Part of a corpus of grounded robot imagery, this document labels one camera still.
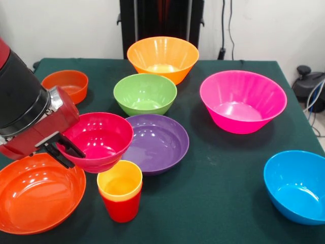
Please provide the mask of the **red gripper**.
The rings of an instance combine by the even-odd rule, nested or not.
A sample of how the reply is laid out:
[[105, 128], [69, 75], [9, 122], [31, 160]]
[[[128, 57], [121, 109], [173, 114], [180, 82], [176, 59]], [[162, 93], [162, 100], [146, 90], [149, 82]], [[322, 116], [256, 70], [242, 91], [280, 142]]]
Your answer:
[[40, 149], [45, 151], [65, 168], [74, 168], [75, 164], [67, 159], [54, 143], [64, 147], [66, 154], [85, 158], [81, 151], [63, 132], [79, 121], [79, 111], [70, 96], [61, 88], [54, 87], [46, 91], [17, 122], [1, 129], [1, 153], [13, 160], [30, 156]]

